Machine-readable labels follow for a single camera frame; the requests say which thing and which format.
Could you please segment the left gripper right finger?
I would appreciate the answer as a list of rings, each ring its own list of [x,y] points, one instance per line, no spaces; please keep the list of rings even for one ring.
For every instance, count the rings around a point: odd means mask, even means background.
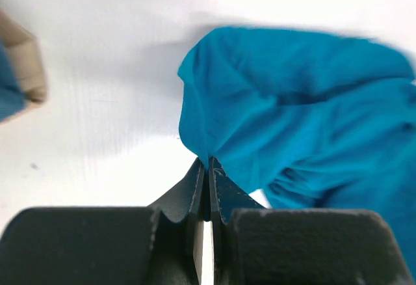
[[[234,209],[264,209],[226,174],[220,162],[212,157],[208,171],[211,221],[227,224]]]

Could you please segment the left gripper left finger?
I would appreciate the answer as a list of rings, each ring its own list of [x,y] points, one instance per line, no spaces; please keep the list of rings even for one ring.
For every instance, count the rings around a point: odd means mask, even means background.
[[[204,176],[202,162],[195,159],[185,176],[149,207],[161,210],[172,223],[182,223],[190,216],[197,217],[201,206]]]

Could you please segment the teal t-shirt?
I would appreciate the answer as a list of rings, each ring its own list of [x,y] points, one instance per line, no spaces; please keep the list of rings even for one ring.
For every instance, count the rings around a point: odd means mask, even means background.
[[[363,38],[217,28],[186,55],[179,135],[273,208],[379,213],[415,270],[415,73]]]

